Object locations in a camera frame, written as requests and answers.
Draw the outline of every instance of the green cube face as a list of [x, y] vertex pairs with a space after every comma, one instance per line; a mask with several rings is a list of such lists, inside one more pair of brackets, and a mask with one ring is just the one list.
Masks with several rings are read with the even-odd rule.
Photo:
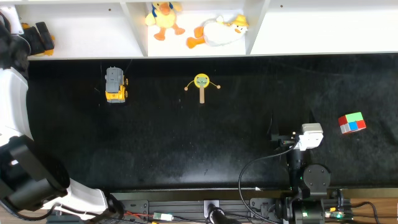
[[363, 120], [362, 113], [357, 112], [357, 113], [352, 113], [352, 114], [347, 114], [346, 115], [347, 122], [355, 122], [355, 121], [361, 121]]

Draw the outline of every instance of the toy truck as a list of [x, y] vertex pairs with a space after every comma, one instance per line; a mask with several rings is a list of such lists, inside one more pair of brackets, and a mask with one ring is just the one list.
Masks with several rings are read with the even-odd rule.
[[126, 87], [129, 80], [123, 75], [123, 70], [116, 67], [106, 69], [105, 96], [108, 103], [124, 103], [127, 99]]

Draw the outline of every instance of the black tabletop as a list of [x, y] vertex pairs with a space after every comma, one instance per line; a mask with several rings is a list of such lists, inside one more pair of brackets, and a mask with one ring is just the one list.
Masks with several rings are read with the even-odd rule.
[[[110, 105], [104, 75], [126, 71], [128, 100]], [[331, 187], [398, 186], [398, 56], [31, 62], [27, 109], [34, 140], [70, 177], [109, 190], [235, 188], [245, 164], [280, 151], [270, 145], [271, 113], [281, 134], [312, 111], [323, 128], [312, 162]], [[221, 89], [184, 87], [206, 73]], [[367, 128], [341, 133], [338, 118], [362, 112]], [[286, 188], [284, 157], [254, 164], [246, 187]]]

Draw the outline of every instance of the duck beak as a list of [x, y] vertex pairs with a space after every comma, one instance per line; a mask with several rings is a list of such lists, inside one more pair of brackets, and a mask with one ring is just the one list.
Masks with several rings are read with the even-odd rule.
[[167, 3], [161, 4], [159, 10], [162, 12], [163, 15], [167, 16], [168, 14], [170, 14], [170, 7]]

